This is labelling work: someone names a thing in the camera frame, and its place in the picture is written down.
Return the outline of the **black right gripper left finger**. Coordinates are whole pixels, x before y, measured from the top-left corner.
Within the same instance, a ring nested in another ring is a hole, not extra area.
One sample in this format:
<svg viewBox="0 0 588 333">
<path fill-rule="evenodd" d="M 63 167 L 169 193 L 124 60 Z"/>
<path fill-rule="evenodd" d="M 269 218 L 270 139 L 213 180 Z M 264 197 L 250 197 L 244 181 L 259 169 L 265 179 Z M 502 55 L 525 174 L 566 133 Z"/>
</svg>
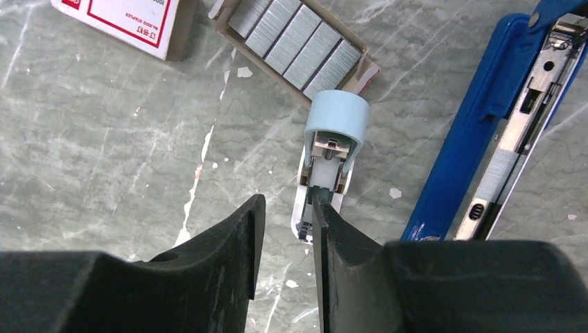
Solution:
<svg viewBox="0 0 588 333">
<path fill-rule="evenodd" d="M 1 253 L 2 332 L 243 332 L 266 199 L 150 261 L 99 251 Z"/>
</svg>

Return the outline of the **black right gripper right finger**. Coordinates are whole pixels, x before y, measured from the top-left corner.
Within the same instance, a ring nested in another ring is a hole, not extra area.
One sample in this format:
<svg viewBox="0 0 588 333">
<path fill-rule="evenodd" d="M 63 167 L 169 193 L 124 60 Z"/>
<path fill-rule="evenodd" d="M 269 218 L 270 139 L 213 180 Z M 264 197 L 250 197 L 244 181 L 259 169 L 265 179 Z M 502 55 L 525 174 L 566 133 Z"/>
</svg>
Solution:
<svg viewBox="0 0 588 333">
<path fill-rule="evenodd" d="M 322 332 L 586 332 L 587 288 L 542 241 L 378 244 L 313 197 Z"/>
</svg>

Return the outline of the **silver staple strip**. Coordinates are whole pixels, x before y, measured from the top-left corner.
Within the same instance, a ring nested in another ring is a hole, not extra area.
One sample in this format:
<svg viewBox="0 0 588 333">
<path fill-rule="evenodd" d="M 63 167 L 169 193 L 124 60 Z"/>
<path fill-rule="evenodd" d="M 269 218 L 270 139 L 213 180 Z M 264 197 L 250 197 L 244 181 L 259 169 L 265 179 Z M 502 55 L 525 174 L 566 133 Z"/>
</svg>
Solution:
<svg viewBox="0 0 588 333">
<path fill-rule="evenodd" d="M 496 149 L 483 174 L 475 197 L 496 203 L 518 159 L 518 153 L 502 148 Z"/>
</svg>

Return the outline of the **small white light-blue stapler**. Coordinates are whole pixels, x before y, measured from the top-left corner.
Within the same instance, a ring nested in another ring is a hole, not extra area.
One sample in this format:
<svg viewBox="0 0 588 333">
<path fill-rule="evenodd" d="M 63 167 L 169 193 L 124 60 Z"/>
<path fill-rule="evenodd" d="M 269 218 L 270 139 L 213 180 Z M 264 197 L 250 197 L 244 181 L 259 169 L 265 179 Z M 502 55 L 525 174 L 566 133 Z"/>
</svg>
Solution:
<svg viewBox="0 0 588 333">
<path fill-rule="evenodd" d="M 340 211 L 369 118 L 370 106 L 357 94 L 332 89 L 314 96 L 304 129 L 291 215 L 291 230 L 299 241 L 313 243 L 313 196 L 326 198 Z"/>
</svg>

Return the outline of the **cardboard staple tray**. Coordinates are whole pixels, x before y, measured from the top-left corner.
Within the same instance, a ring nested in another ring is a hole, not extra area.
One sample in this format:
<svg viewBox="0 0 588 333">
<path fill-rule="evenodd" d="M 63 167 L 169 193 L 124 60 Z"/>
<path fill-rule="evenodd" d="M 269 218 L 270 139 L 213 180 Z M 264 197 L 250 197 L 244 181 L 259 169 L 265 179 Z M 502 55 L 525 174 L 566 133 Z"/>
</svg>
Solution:
<svg viewBox="0 0 588 333">
<path fill-rule="evenodd" d="M 359 94 L 380 72 L 368 45 L 317 1 L 216 1 L 208 16 L 306 108 L 323 90 Z"/>
</svg>

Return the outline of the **red white staple box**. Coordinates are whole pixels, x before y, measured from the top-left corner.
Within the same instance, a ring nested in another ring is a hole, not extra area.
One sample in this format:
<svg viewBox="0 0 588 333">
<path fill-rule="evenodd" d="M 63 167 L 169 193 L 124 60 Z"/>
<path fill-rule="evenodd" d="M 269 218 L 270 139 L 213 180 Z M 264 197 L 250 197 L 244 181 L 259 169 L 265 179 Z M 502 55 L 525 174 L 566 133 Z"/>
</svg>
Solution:
<svg viewBox="0 0 588 333">
<path fill-rule="evenodd" d="M 61 13 L 160 60 L 184 57 L 198 0 L 55 0 Z"/>
</svg>

